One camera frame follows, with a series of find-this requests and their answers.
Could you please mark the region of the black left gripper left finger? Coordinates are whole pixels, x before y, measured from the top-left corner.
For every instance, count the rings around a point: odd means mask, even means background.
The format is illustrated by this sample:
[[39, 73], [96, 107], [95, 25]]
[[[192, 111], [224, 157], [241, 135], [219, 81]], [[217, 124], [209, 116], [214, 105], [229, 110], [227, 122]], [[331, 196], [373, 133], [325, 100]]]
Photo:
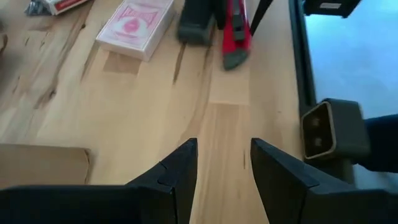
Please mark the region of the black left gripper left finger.
[[190, 138], [124, 185], [23, 185], [0, 190], [0, 224], [189, 224], [198, 169]]

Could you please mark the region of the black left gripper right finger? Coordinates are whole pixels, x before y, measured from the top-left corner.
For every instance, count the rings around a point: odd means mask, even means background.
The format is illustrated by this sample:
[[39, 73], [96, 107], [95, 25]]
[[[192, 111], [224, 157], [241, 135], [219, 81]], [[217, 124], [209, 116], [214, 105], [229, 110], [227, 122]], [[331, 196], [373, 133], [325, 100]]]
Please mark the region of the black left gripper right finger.
[[397, 193], [357, 189], [260, 138], [250, 153], [270, 224], [398, 224]]

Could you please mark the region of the brown cardboard box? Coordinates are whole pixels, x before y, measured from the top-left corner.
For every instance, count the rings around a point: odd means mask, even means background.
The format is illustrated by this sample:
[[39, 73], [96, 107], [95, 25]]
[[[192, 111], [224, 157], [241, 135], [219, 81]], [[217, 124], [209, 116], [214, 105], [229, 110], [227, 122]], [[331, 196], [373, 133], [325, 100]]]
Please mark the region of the brown cardboard box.
[[89, 173], [87, 148], [0, 144], [0, 189], [20, 185], [84, 185]]

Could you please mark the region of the red box cutter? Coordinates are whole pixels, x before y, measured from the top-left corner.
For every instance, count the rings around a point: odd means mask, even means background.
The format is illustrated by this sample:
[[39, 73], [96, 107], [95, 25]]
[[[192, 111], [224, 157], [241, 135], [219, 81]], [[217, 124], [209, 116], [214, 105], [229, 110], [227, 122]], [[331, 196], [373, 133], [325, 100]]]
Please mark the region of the red box cutter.
[[226, 0], [226, 23], [223, 29], [223, 68], [232, 70], [249, 56], [251, 33], [245, 0]]

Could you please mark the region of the pink playing card box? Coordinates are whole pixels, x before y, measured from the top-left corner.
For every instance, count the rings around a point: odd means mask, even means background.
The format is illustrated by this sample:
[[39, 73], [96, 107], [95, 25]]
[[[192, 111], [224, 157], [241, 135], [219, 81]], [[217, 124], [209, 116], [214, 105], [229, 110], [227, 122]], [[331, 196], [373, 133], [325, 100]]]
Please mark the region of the pink playing card box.
[[149, 61], [174, 15], [174, 0], [124, 0], [96, 41], [105, 50]]

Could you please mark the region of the black pen pack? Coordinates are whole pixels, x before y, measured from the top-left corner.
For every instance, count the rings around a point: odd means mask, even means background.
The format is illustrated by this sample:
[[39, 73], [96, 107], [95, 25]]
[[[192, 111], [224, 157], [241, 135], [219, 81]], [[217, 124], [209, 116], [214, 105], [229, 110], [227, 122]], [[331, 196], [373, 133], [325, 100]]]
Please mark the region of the black pen pack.
[[30, 0], [24, 13], [27, 16], [51, 16], [51, 12], [40, 0]]

